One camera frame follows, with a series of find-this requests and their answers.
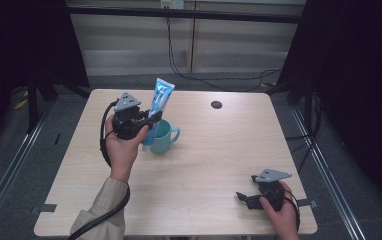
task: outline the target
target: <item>human hand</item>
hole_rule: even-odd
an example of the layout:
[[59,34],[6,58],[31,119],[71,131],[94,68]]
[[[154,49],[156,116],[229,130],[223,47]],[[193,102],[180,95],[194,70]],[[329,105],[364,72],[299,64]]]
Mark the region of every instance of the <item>human hand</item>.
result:
[[106,148],[111,163],[110,177],[127,183],[131,175],[132,165],[138,155],[138,146],[142,143],[148,133],[148,126],[145,125],[138,132],[137,136],[131,140],[118,138],[113,132],[113,115],[107,118],[105,123]]
[[[284,196],[289,199],[292,199],[292,196],[290,194],[291,189],[288,187],[286,183],[282,181],[280,183],[284,187],[284,190],[287,190],[287,191],[284,191]],[[266,198],[261,197],[260,203],[265,209],[265,212],[268,214],[269,219],[272,222],[273,228],[275,229],[275,232],[278,234],[278,236],[281,239],[283,240],[299,239],[299,236],[297,233],[296,212],[293,205],[291,205],[291,203],[284,200],[282,208],[278,212],[275,212],[272,205],[269,203],[269,201]]]

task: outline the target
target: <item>wall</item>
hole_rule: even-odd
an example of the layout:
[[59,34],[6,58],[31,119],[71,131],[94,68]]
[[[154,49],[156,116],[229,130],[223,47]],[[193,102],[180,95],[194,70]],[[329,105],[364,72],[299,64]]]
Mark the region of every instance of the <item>wall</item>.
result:
[[[270,2],[275,4],[267,0],[186,1],[185,9],[299,16],[304,7],[301,0]],[[67,3],[160,8],[157,0]],[[166,19],[76,14],[71,18],[88,75],[172,72]],[[296,24],[170,19],[170,27],[180,72],[260,72],[282,67]]]

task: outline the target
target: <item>power outlet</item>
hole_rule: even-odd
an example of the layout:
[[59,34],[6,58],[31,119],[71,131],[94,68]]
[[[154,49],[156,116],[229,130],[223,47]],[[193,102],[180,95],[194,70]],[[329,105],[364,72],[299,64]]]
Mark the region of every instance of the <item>power outlet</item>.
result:
[[184,0],[160,0],[162,9],[184,9]]

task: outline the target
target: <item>table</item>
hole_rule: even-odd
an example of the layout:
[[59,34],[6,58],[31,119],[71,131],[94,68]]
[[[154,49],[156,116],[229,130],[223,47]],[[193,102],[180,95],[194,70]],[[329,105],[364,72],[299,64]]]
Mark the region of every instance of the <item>table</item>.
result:
[[[79,120],[46,204],[38,236],[67,236],[81,209],[89,209],[110,174],[99,150],[101,118],[126,90],[94,90]],[[153,91],[127,90],[150,108]],[[212,101],[220,101],[215,109]],[[251,175],[265,168],[289,172],[284,180],[306,198],[275,110],[263,93],[174,91],[163,118],[181,128],[164,155],[139,151],[130,177],[125,235],[271,235],[264,211],[248,210],[235,192],[259,194]],[[301,207],[301,234],[317,230],[310,207]]]

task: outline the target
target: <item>mug handle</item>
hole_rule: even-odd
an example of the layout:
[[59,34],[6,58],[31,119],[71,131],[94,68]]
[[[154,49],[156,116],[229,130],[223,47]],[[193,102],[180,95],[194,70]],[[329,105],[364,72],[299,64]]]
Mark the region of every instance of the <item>mug handle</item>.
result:
[[179,127],[176,127],[176,126],[172,126],[171,129],[170,129],[170,131],[171,131],[171,132],[176,132],[175,137],[173,137],[172,139],[170,139],[170,143],[174,143],[174,142],[176,142],[176,140],[178,140],[179,135],[181,134],[181,129],[179,129]]

